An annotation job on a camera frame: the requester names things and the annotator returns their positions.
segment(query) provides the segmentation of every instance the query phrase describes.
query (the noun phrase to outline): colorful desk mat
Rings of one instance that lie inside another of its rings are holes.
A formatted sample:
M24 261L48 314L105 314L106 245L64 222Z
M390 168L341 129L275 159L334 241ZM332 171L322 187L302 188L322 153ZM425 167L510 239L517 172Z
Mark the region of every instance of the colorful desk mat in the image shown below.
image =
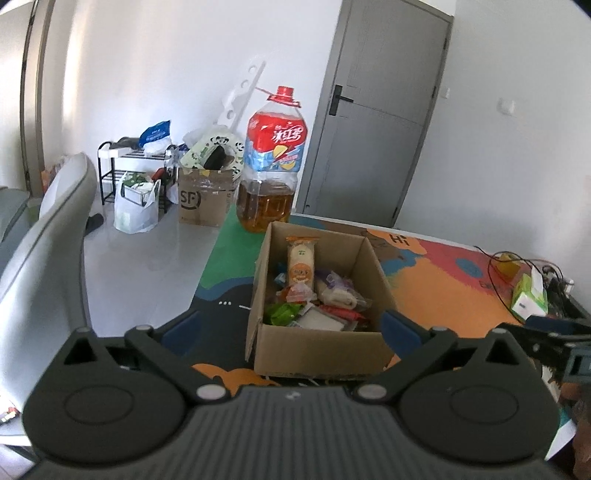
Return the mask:
M516 323L491 285L489 258L479 251L395 230L299 215L292 215L290 223L367 237L398 310L425 328L442 325L460 336L478 338L501 322ZM263 237L245 231L234 209L230 210L191 304L200 311L199 334L185 357L209 378L219 377L233 393L240 385L276 384L259 377L252 363L244 360L255 261ZM491 274L497 288L506 294L508 287L493 268Z

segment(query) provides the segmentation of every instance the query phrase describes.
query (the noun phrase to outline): red snack wrapper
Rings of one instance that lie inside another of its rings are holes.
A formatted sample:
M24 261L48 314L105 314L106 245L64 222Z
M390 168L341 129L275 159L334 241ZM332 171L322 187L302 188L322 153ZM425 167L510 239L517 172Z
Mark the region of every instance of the red snack wrapper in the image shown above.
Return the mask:
M354 310L342 309L341 307L333 307L332 305L320 305L319 307L321 310L324 310L326 313L330 313L331 315L335 315L338 318L343 320L347 320L348 322L367 322L368 319L361 315L359 312Z

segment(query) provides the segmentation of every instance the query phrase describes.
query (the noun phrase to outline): door frame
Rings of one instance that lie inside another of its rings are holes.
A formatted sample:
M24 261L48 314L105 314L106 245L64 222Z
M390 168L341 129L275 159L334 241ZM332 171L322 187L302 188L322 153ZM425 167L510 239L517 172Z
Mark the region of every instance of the door frame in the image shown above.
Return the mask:
M337 21L337 26L335 29L335 37L333 39L333 44L330 49L329 54L329 61L326 67L326 73L324 74L324 81L322 83L322 88L320 90L320 99L318 102L318 108L316 110L316 118L314 119L314 124L312 127L312 134L310 135L310 143L308 144L308 154L306 156L306 162L304 164L304 170L302 171L302 176L300 180L300 187L298 190L297 200L295 203L295 211L297 213L309 213L311 215L314 212L309 211L309 204L308 198L310 196L310 184L312 180L312 174L315 168L322 168L326 167L328 163L328 158L318 159L318 150L320 148L320 140L322 138L322 133L324 132L324 125L326 123L326 118L329 112L330 101L332 99L332 90L333 85L336 79L337 68L339 67L340 56L343 50L343 43L345 41L345 34L347 32L347 26L349 23L349 17L351 14L351 10L353 7L353 2L355 0L343 0L343 3L340 8L339 18ZM427 5L420 0L400 0L407 4L410 4L414 7L420 8L425 12L434 15L435 17L441 18L443 21L448 23L447 32L445 36L445 48L441 52L441 61L439 65L439 71L437 73L437 80L435 85L435 95L431 99L429 104L429 109L427 111L427 117L425 120L425 124L423 125L423 131L421 132L421 136L417 145L417 149L415 151L413 162L411 167L408 171L408 176L406 181L404 182L404 187L402 188L402 193L400 199L396 205L396 208L393 212L392 217L392 224L396 222L398 214L400 213L400 209L402 207L402 203L406 197L408 192L408 188L410 187L410 183L412 177L414 175L415 169L417 168L418 159L421 156L421 150L423 149L423 144L425 141L425 137L427 136L427 130L431 123L431 118L433 116L433 110L435 108L435 104L437 98L439 96L439 91L441 88L441 78L443 77L443 70L445 69L445 63L447 60L447 52L449 51L450 40L452 36L452 27L453 27L453 19L454 17L451 15L447 15L430 5Z

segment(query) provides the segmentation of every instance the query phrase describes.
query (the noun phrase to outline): plastic oil bottle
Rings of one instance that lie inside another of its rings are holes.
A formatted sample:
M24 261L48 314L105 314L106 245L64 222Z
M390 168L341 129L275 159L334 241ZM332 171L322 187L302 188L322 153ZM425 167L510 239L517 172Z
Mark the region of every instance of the plastic oil bottle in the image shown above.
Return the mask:
M278 87L248 122L236 214L249 232L286 222L291 212L308 133L293 92Z

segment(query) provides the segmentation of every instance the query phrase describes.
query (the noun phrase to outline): sf logo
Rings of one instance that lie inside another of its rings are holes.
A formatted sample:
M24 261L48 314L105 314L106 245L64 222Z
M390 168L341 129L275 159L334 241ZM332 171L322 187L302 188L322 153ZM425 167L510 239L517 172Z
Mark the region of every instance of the sf logo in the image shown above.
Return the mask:
M201 205L201 193L186 192L181 190L181 207L187 210L196 210Z

